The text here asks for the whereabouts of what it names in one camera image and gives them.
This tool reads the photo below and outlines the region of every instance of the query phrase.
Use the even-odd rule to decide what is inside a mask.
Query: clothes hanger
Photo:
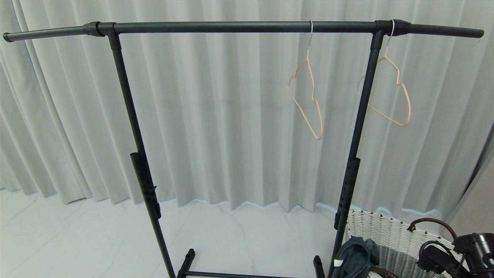
[[[300,109],[300,112],[302,113],[302,116],[304,117],[305,122],[309,126],[310,131],[312,132],[312,134],[314,135],[314,137],[316,138],[316,140],[321,140],[323,138],[323,117],[321,116],[321,109],[319,108],[319,102],[314,97],[314,91],[315,91],[314,76],[312,75],[312,68],[310,66],[310,42],[312,41],[312,35],[314,34],[313,31],[314,31],[314,25],[313,25],[312,20],[311,20],[310,21],[310,39],[309,39],[309,46],[307,48],[307,57],[305,58],[305,61],[303,61],[303,63],[297,68],[297,70],[295,71],[295,74],[292,75],[292,77],[290,77],[290,80],[288,81],[288,92],[291,93],[290,92],[290,82],[291,82],[291,80],[297,78],[298,71],[305,64],[307,64],[307,67],[309,68],[310,78],[311,78],[311,81],[312,81],[312,101],[316,103],[317,113],[319,114],[319,123],[320,123],[320,126],[319,126],[319,136],[317,136],[316,132],[312,128],[312,125],[310,124],[309,120],[307,119],[307,116],[305,116],[304,110],[302,109],[302,107],[300,106],[300,104],[298,104],[298,101],[295,98],[295,94],[293,94],[293,100],[295,101],[295,104],[298,106],[298,109]]]
[[[393,61],[391,61],[390,58],[388,58],[388,47],[389,47],[389,41],[391,40],[391,38],[393,37],[393,33],[395,32],[395,20],[392,19],[391,20],[393,22],[393,29],[391,29],[391,35],[389,36],[388,38],[388,43],[386,44],[386,51],[384,52],[384,57],[382,57],[381,59],[379,59],[377,62],[381,62],[381,61],[387,61],[391,66],[393,66],[393,68],[396,70],[396,86],[399,86],[403,89],[403,93],[405,93],[405,99],[407,100],[407,105],[408,105],[408,117],[407,117],[407,121],[402,124],[402,123],[399,123],[395,120],[393,120],[392,118],[384,115],[384,113],[382,113],[381,111],[377,110],[376,108],[374,108],[372,105],[368,104],[368,106],[370,108],[372,108],[374,111],[376,111],[379,115],[383,116],[384,118],[390,120],[391,122],[399,125],[400,127],[405,127],[408,125],[408,123],[410,122],[410,118],[412,116],[412,106],[410,104],[410,98],[408,96],[408,91],[407,91],[407,88],[405,87],[405,85],[403,83],[400,82],[400,69],[395,65],[395,63]],[[360,82],[362,81],[362,79],[365,77],[365,75],[363,75],[358,84],[357,84],[357,95],[359,95],[359,87],[360,87]]]

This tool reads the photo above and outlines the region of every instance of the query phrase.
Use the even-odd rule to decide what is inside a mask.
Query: white marble floor
[[[0,277],[167,277],[144,204],[81,200],[0,191]],[[191,270],[315,277],[319,255],[327,272],[334,211],[318,206],[286,213],[280,206],[161,203],[175,273],[189,250]]]

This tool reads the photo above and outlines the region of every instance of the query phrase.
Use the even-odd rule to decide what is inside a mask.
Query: black vertical pole
[[[127,73],[125,71],[124,57],[122,56],[122,46],[120,44],[119,35],[115,32],[108,32],[108,38],[110,40],[110,46],[113,51],[113,58],[117,67],[117,73],[120,80],[120,86],[122,88],[123,99],[127,108],[127,114],[130,120],[130,126],[132,127],[132,133],[134,134],[135,144],[137,146],[137,153],[131,154],[132,163],[139,180],[142,195],[144,196],[144,203],[148,210],[149,219],[153,225],[153,230],[160,247],[161,255],[165,261],[166,270],[168,271],[169,278],[175,278],[173,272],[173,266],[171,264],[170,255],[166,248],[165,238],[161,231],[159,218],[161,217],[160,206],[156,200],[156,194],[154,192],[153,180],[151,178],[151,172],[149,171],[148,159],[146,157],[146,151],[144,150],[144,142],[142,140],[139,123],[137,121],[137,114],[135,113],[134,101],[132,100],[132,94],[130,93],[130,85],[128,83]]]
[[[360,159],[357,158],[357,151],[359,149],[359,142],[362,135],[362,129],[364,127],[367,105],[371,96],[372,81],[374,80],[375,69],[377,66],[377,60],[379,59],[379,51],[381,49],[382,39],[384,35],[384,31],[377,31],[373,34],[372,42],[370,44],[371,50],[369,55],[369,62],[367,63],[364,87],[362,88],[359,110],[357,112],[357,119],[355,120],[352,144],[350,145],[348,164],[345,171],[345,178],[343,180],[343,187],[341,189],[338,210],[334,219],[334,227],[335,229],[337,229],[337,231],[336,238],[334,240],[333,255],[331,257],[331,265],[329,267],[328,278],[330,278],[333,273],[334,258],[341,247],[343,236],[345,234],[346,221],[348,219],[348,212],[350,211],[350,205],[352,203],[353,190],[355,188],[355,181],[357,180],[357,173],[360,164]]]

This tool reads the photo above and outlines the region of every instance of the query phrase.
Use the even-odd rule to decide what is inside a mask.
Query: laundry basket
[[[461,254],[453,251],[453,244],[444,238],[416,229],[409,231],[409,224],[367,211],[352,210],[346,224],[346,238],[361,236],[371,238],[379,247],[379,267],[390,271],[399,278],[450,278],[446,272],[435,274],[425,272],[417,266],[418,251],[422,244],[429,240],[437,240],[444,244],[461,260]]]

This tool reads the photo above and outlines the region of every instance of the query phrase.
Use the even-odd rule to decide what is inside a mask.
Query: curtain fold
[[[1,0],[1,31],[91,21],[257,21],[399,18],[479,28],[482,39],[393,37],[389,57],[410,92],[398,127],[368,110],[354,204],[399,215],[447,216],[468,184],[494,122],[489,1],[56,1]],[[336,207],[370,34],[320,34],[311,66],[324,137],[316,141],[287,91],[310,34],[122,34],[122,51],[159,201],[194,199],[287,211]],[[142,201],[135,144],[106,38],[2,42],[1,182],[64,203]],[[370,104],[399,121],[405,97],[379,63]],[[303,70],[290,90],[318,120]]]

